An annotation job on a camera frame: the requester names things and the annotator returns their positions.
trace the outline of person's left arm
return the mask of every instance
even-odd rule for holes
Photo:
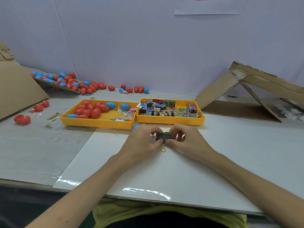
[[[119,153],[113,155],[92,176],[65,195],[26,228],[76,228],[116,180],[131,166],[155,153],[163,140],[150,143],[150,134],[161,133],[157,126],[137,127]]]

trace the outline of cardboard box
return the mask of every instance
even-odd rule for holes
[[[200,109],[207,113],[282,122],[278,115],[249,88],[247,83],[276,94],[281,98],[304,104],[303,87],[236,61],[232,63],[229,72],[196,96],[196,102]],[[257,101],[256,104],[215,101],[239,84]]]
[[[0,119],[49,98],[29,75],[29,69],[16,62],[0,40]]]

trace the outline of yellow-green fabric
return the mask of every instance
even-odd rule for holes
[[[139,215],[156,214],[164,211],[178,212],[193,218],[207,218],[229,228],[248,228],[247,216],[236,213],[220,213],[199,209],[164,206],[119,199],[102,199],[94,208],[94,228],[104,228],[111,223]]]

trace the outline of yellow tray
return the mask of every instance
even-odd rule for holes
[[[149,101],[153,100],[150,98],[142,98],[140,101]],[[196,101],[192,100],[172,100],[172,99],[159,99],[159,100],[169,100],[175,101],[175,105],[178,107],[187,106],[188,104],[194,103],[196,108],[200,110],[199,106],[197,105]],[[196,125],[201,126],[204,123],[205,116],[201,114],[198,118],[184,118],[184,117],[166,117],[166,116],[148,116],[148,115],[139,115],[139,110],[136,111],[137,115],[137,122],[144,122],[144,123],[162,123],[162,124],[184,124],[184,125]]]
[[[73,108],[65,112],[61,117],[61,121],[65,126],[89,126],[89,127],[98,127],[98,128],[113,128],[113,129],[126,129],[131,130],[136,121],[136,114],[131,122],[121,122],[121,121],[110,121],[110,119],[122,117],[122,114],[119,114],[118,111],[111,109],[108,112],[101,113],[97,119],[81,119],[81,118],[66,118],[68,114],[74,114],[75,109],[82,104],[82,102],[90,100],[93,104],[96,104],[98,101],[102,101],[104,104],[107,102],[113,102],[116,104],[117,108],[120,108],[122,103],[127,103],[131,108],[137,107],[138,103],[136,102],[125,102],[125,101],[105,101],[105,100],[92,100],[92,99],[83,99],[81,102],[77,103]]]

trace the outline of hand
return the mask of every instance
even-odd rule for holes
[[[128,136],[121,150],[117,154],[122,160],[128,161],[131,165],[139,163],[151,156],[163,144],[163,140],[150,143],[150,134],[162,133],[158,126],[142,124]]]
[[[175,124],[169,130],[169,133],[173,138],[177,136],[177,139],[167,139],[165,144],[179,149],[193,159],[204,162],[208,156],[217,153],[206,142],[198,129],[193,126]]]

